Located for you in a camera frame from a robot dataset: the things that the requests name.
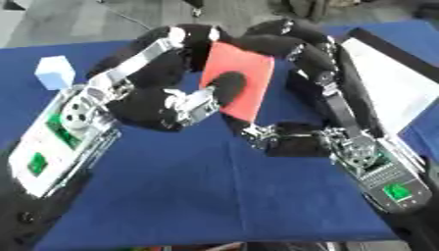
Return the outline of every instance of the black rubber padding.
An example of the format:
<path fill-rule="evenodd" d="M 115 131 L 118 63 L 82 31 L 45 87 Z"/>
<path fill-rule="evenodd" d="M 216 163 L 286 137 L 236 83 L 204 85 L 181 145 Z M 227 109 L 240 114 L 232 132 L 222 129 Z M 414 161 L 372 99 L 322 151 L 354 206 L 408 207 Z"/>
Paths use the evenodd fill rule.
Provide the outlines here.
<path fill-rule="evenodd" d="M 216 88 L 214 97 L 224 107 L 230 104 L 244 90 L 246 79 L 239 72 L 227 72 L 219 75 L 209 85 L 213 85 Z"/>
<path fill-rule="evenodd" d="M 305 41 L 296 37 L 271 34 L 246 35 L 232 41 L 236 47 L 266 56 L 285 59 L 297 46 Z"/>
<path fill-rule="evenodd" d="M 176 111 L 165 107 L 169 96 L 161 87 L 136 88 L 122 100 L 108 103 L 107 108 L 125 125 L 180 131 L 181 125 L 175 122 Z"/>
<path fill-rule="evenodd" d="M 0 250 L 27 251 L 52 228 L 69 209 L 91 178 L 88 170 L 77 173 L 52 196 L 35 199 L 12 179 L 8 158 L 17 143 L 0 155 Z"/>
<path fill-rule="evenodd" d="M 278 140 L 271 142 L 266 150 L 270 157 L 328 157 L 329 152 L 321 146 L 314 134 L 320 126 L 281 122 L 276 124 Z"/>
<path fill-rule="evenodd" d="M 293 22 L 289 32 L 282 33 L 282 28 L 288 20 Z M 244 35 L 282 35 L 297 37 L 311 44 L 327 42 L 327 35 L 317 26 L 301 19 L 281 19 L 253 25 L 247 29 Z"/>
<path fill-rule="evenodd" d="M 130 75 L 128 79 L 137 88 L 175 86 L 180 83 L 186 70 L 198 72 L 204 69 L 212 44 L 209 38 L 212 26 L 182 24 L 177 27 L 184 29 L 188 34 L 183 41 L 184 48 L 164 53 L 138 72 Z M 216 29 L 219 32 L 219 41 L 229 42 L 231 40 L 231 36 L 223 29 L 220 27 Z M 167 37 L 169 32 L 169 26 L 160 26 L 146 32 L 113 55 L 101 60 L 89 71 L 87 78 L 118 66 L 157 39 Z"/>

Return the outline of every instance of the green circuit board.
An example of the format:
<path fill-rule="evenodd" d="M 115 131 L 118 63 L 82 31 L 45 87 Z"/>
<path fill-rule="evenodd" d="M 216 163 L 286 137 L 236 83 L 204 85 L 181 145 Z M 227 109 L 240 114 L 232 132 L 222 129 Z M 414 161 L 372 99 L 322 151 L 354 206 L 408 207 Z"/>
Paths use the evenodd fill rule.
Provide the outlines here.
<path fill-rule="evenodd" d="M 394 201 L 401 201 L 412 197 L 412 192 L 400 183 L 388 184 L 383 191 Z"/>
<path fill-rule="evenodd" d="M 53 114 L 50 116 L 49 120 L 46 122 L 46 125 L 52 130 L 55 135 L 58 136 L 63 142 L 65 142 L 72 150 L 76 149 L 76 147 L 80 144 L 80 140 L 75 136 L 71 135 L 61 124 L 61 115 Z"/>
<path fill-rule="evenodd" d="M 27 165 L 27 168 L 33 173 L 34 176 L 41 175 L 46 167 L 46 158 L 44 158 L 41 153 L 35 153 Z"/>

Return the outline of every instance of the floor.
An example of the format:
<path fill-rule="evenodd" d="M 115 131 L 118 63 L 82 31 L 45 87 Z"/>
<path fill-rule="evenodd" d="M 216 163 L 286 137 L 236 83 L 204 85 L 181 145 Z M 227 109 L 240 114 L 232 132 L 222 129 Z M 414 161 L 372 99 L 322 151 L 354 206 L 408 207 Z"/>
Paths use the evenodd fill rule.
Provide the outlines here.
<path fill-rule="evenodd" d="M 280 0 L 206 0 L 204 14 L 178 0 L 16 0 L 26 12 L 0 11 L 0 47 L 133 39 L 159 25 L 221 25 L 238 35 L 247 26 L 277 18 Z M 412 18 L 415 0 L 378 0 L 345 9 L 331 9 L 322 25 L 383 23 Z M 115 14 L 126 15 L 134 21 Z M 399 242 L 350 243 L 352 250 L 408 250 Z"/>

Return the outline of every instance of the red foam block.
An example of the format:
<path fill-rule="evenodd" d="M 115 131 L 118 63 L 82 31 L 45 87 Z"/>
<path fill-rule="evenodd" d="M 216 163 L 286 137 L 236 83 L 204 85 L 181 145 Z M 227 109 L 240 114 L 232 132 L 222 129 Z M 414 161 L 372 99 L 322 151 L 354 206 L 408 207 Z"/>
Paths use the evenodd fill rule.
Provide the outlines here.
<path fill-rule="evenodd" d="M 203 70 L 200 87 L 205 87 L 225 72 L 235 71 L 243 74 L 247 80 L 244 90 L 221 111 L 236 119 L 252 123 L 258 115 L 273 70 L 273 57 L 214 42 Z"/>

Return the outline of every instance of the gray floor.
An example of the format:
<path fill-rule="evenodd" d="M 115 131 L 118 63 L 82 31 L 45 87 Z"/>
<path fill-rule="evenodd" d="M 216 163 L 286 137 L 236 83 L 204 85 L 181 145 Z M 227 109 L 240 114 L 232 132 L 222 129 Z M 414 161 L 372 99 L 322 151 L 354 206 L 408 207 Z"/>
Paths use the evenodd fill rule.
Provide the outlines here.
<path fill-rule="evenodd" d="M 146 28 L 123 19 L 117 12 L 148 27 L 178 23 L 221 25 L 240 34 L 249 25 L 277 18 L 272 12 L 280 0 L 206 0 L 204 15 L 191 17 L 191 8 L 179 0 L 33 0 L 9 37 L 7 47 L 132 39 Z M 380 0 L 345 9 L 331 9 L 324 25 L 381 23 L 412 18 L 417 1 Z"/>

